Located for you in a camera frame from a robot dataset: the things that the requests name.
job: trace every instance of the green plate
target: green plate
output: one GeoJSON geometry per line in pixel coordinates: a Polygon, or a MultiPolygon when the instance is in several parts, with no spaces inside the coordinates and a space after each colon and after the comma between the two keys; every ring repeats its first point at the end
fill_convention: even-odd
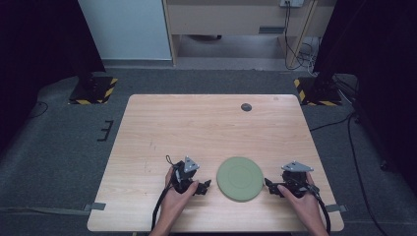
{"type": "Polygon", "coordinates": [[[264,175],[251,159],[235,156],[225,160],[218,168],[217,184],[229,199],[247,202],[261,191],[264,175]]]}

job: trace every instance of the black curtain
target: black curtain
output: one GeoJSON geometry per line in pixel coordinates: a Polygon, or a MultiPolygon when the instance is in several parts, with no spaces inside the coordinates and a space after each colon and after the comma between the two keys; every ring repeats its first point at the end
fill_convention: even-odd
{"type": "Polygon", "coordinates": [[[338,0],[315,71],[358,78],[362,124],[417,194],[416,42],[417,1],[338,0]]]}
{"type": "Polygon", "coordinates": [[[77,0],[0,0],[0,150],[42,87],[97,71],[105,70],[77,0]]]}

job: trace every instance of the wall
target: wall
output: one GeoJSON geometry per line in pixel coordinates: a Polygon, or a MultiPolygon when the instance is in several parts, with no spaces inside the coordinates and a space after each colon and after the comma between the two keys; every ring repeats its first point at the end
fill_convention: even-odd
{"type": "Polygon", "coordinates": [[[162,1],[79,3],[102,59],[171,60],[162,1]]]}

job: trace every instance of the hand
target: hand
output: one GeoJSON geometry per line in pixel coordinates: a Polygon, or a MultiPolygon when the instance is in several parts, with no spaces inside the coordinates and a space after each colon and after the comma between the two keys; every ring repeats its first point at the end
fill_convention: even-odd
{"type": "MultiPolygon", "coordinates": [[[[165,186],[170,183],[169,180],[171,179],[172,171],[172,167],[169,168],[165,176],[165,186]]],[[[194,193],[196,193],[198,186],[199,181],[194,181],[183,194],[179,194],[174,188],[168,190],[161,204],[159,220],[150,233],[151,236],[165,236],[169,234],[175,220],[180,216],[185,205],[193,197],[194,193]]]]}
{"type": "MultiPolygon", "coordinates": [[[[307,182],[314,185],[313,179],[307,172],[307,182]]],[[[320,216],[319,203],[316,198],[307,192],[302,198],[297,199],[287,188],[278,185],[279,192],[290,202],[298,218],[306,226],[312,236],[328,236],[320,216]]]]}

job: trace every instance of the electrical outlet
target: electrical outlet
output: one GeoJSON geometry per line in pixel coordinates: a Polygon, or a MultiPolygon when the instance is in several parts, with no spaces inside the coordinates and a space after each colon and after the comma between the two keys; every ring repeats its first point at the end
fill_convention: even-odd
{"type": "Polygon", "coordinates": [[[291,6],[292,8],[300,8],[304,4],[304,0],[281,0],[279,6],[281,7],[288,7],[291,6]]]}

